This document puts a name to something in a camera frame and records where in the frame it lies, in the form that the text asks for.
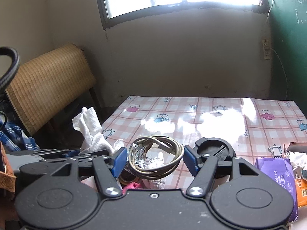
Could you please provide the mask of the white towel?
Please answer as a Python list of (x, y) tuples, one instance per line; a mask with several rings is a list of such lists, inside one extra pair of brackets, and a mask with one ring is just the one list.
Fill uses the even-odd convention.
[(107, 151), (108, 154), (112, 155), (124, 147), (122, 139), (116, 140), (113, 145), (105, 139), (102, 134), (102, 126), (93, 107), (83, 107), (81, 113), (72, 119), (72, 125), (74, 130), (79, 131), (84, 136), (79, 156), (95, 151)]

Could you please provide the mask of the white face mask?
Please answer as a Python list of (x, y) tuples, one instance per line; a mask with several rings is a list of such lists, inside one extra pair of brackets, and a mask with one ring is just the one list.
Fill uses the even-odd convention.
[(297, 179), (307, 179), (307, 155), (302, 152), (287, 152), (293, 172)]

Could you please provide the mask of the orange tissue pack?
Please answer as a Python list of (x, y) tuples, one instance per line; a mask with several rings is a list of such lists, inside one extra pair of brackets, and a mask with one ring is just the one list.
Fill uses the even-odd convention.
[(307, 182), (304, 179), (295, 179), (298, 207), (307, 206)]

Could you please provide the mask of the black round lid cup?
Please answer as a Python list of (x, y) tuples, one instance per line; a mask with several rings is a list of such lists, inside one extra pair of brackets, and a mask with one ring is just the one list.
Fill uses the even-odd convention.
[(236, 157), (235, 150), (226, 140), (220, 138), (200, 138), (195, 142), (195, 147), (192, 149), (195, 168), (190, 173), (193, 177), (198, 174), (198, 171), (203, 166), (202, 156), (205, 154), (215, 156), (219, 161), (232, 161)]

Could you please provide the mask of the blue plaid cloth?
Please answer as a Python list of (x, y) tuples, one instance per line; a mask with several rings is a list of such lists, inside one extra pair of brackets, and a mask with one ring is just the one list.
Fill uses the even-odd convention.
[(30, 136), (26, 136), (21, 127), (8, 121), (6, 114), (2, 111), (1, 143), (9, 152), (40, 150), (35, 140)]

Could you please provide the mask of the pink checkered tablecloth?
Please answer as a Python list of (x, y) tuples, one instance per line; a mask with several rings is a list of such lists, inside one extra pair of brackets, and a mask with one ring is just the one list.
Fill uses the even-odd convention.
[(306, 117), (293, 101), (130, 96), (102, 124), (102, 134), (125, 146), (141, 136), (170, 136), (188, 146), (220, 138), (253, 163), (306, 141)]

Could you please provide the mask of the woven bamboo chair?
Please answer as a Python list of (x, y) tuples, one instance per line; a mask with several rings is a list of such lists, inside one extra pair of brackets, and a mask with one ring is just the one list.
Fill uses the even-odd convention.
[(21, 65), (5, 92), (32, 136), (95, 83), (83, 51), (68, 44)]

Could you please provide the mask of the shallow cardboard box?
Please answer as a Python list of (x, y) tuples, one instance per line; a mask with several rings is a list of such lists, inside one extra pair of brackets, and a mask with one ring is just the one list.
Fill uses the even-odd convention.
[(288, 152), (307, 153), (307, 142), (290, 142), (288, 146), (284, 145), (284, 153)]

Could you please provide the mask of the green door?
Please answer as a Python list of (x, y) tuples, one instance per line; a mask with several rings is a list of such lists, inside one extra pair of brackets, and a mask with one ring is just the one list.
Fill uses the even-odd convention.
[(306, 113), (306, 0), (271, 0), (272, 76), (269, 97), (292, 100)]

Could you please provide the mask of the wall power socket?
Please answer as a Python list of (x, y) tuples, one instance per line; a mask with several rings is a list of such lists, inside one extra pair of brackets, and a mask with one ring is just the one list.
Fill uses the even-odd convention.
[(263, 55), (265, 60), (271, 60), (271, 45), (268, 39), (262, 40)]

